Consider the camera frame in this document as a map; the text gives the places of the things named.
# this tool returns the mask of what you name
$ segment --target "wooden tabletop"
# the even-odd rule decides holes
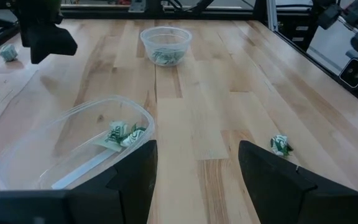
[[[139,33],[188,29],[183,63],[163,68]],[[358,99],[252,21],[66,20],[74,57],[31,65],[17,35],[18,60],[0,58],[0,152],[75,105],[126,96],[155,119],[158,177],[150,223],[258,223],[241,177],[239,141],[269,150],[286,134],[288,160],[358,190]]]

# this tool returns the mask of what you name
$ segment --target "wooden table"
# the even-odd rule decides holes
[[[160,25],[193,34],[177,67],[157,67],[145,55],[139,33]],[[18,61],[0,58],[0,152],[75,105],[117,94],[157,124],[150,223],[258,223],[237,161],[241,139],[269,149],[272,136],[286,134],[290,161],[358,190],[358,99],[262,24],[66,20],[63,27],[78,43],[74,57],[31,65],[16,36],[9,42]]]

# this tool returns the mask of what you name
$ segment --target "green paper money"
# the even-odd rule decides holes
[[[185,54],[186,52],[183,50],[160,48],[153,52],[151,58],[160,65],[176,65]]]
[[[121,142],[122,147],[129,147],[132,143],[138,140],[141,135],[143,135],[144,130],[141,128],[136,129],[133,133],[131,133],[127,138],[123,139]]]
[[[93,144],[98,145],[98,146],[103,146],[108,149],[112,149],[116,152],[121,152],[122,146],[120,146],[118,144],[118,142],[116,142],[116,141],[110,141],[108,138],[108,135],[109,134],[105,134],[103,137],[95,140],[95,142]]]
[[[110,141],[119,142],[119,139],[122,138],[127,133],[127,127],[128,125],[123,121],[111,122],[108,139]]]
[[[288,137],[282,134],[274,136],[270,140],[270,147],[274,154],[278,156],[288,156],[292,149],[288,146]]]

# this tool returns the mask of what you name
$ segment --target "transparent plastic tub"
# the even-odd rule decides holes
[[[190,45],[189,31],[176,27],[153,27],[140,34],[149,59],[160,66],[179,64]]]
[[[94,144],[111,121],[146,128],[120,152]],[[31,131],[0,155],[0,189],[72,189],[100,174],[146,143],[154,133],[151,115],[121,96],[90,101]]]

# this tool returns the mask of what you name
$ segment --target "light wood surface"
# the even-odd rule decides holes
[[[163,68],[139,33],[188,29],[183,63]],[[156,122],[158,177],[150,223],[258,223],[241,177],[239,141],[269,149],[286,134],[288,160],[358,190],[358,99],[253,21],[66,20],[74,57],[31,65],[0,58],[0,152],[75,105],[126,96]]]

